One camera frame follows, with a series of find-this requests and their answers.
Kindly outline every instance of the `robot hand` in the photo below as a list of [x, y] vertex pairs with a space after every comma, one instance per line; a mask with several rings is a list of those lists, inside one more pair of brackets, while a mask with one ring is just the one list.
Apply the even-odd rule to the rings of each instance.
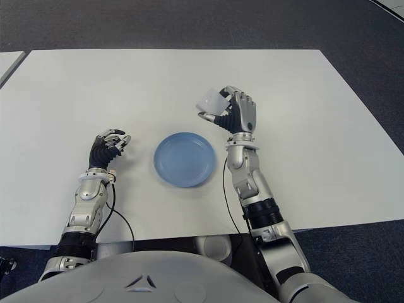
[[220, 93], [223, 97], [230, 96], [227, 114], [216, 116], [207, 112], [198, 115], [221, 128], [236, 133], [253, 133], [256, 127], [256, 104], [252, 98], [234, 86], [226, 86]]
[[107, 129], [95, 137], [90, 152], [89, 169], [107, 169], [109, 162], [117, 155], [121, 155], [124, 147], [131, 141], [129, 135], [120, 138], [118, 135], [124, 135], [124, 131], [119, 129]]

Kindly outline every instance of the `black joint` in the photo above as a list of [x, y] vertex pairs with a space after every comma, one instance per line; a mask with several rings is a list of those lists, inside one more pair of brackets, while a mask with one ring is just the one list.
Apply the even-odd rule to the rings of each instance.
[[279, 273], [276, 274], [276, 278], [278, 279], [280, 284], [284, 284], [286, 280], [288, 280], [291, 276], [296, 275], [297, 273], [303, 273], [304, 270], [300, 266], [293, 266], [286, 268]]
[[283, 221], [273, 198], [245, 206], [243, 218], [249, 220], [252, 229], [260, 229]]
[[95, 235], [88, 232], [66, 232], [56, 247], [56, 257], [71, 256], [93, 259]]

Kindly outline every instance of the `robot forearm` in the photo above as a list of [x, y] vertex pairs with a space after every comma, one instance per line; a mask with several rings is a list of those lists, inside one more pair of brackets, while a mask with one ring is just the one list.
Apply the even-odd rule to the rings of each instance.
[[257, 149], [251, 133], [235, 133], [227, 143], [227, 165], [243, 217], [279, 287], [293, 274], [310, 272], [310, 267], [259, 169]]
[[56, 248], [48, 260], [40, 281], [72, 270], [95, 259], [96, 238], [100, 232], [102, 209], [108, 200], [107, 185], [115, 181], [115, 172], [107, 173], [109, 162], [120, 155], [131, 137], [118, 129], [108, 129], [95, 138], [90, 152], [89, 169], [79, 176], [80, 187], [75, 204]]
[[310, 273], [309, 263], [288, 222], [283, 219], [270, 188], [259, 169], [253, 132], [256, 127], [256, 104], [233, 86], [224, 88], [230, 96], [227, 114], [209, 112], [198, 115], [233, 134], [227, 144], [227, 166], [239, 196], [244, 219], [266, 263], [280, 300], [291, 303], [354, 302], [328, 282]]

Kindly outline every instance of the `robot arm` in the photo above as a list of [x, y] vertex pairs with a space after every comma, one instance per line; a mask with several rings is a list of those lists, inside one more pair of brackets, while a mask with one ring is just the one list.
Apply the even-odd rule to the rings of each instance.
[[131, 140], [130, 136], [119, 137], [124, 134], [118, 129], [108, 129], [95, 138], [88, 170], [79, 176], [74, 208], [57, 245], [56, 256], [48, 260], [40, 281], [95, 259], [95, 240], [104, 227], [101, 221], [108, 200], [106, 187], [115, 180], [115, 173], [108, 173], [107, 167]]
[[[226, 144], [227, 166], [239, 197], [244, 219], [266, 263], [282, 302], [353, 302], [322, 278], [310, 273], [309, 263], [288, 222], [283, 219], [271, 190], [259, 169], [253, 132], [256, 127], [256, 104], [233, 86], [220, 94], [230, 97], [227, 114], [198, 115], [231, 132]], [[319, 300], [328, 292], [338, 301]]]

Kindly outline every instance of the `gray carpet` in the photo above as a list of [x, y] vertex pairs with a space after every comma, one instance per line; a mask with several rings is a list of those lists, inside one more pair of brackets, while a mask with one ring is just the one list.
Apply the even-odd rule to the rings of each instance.
[[[0, 0], [0, 51], [82, 48], [320, 49], [404, 151], [404, 23], [368, 0]], [[403, 235], [397, 221], [298, 238], [352, 298], [404, 302]], [[31, 260], [47, 257], [10, 253], [24, 257], [3, 293], [33, 283], [43, 262]]]

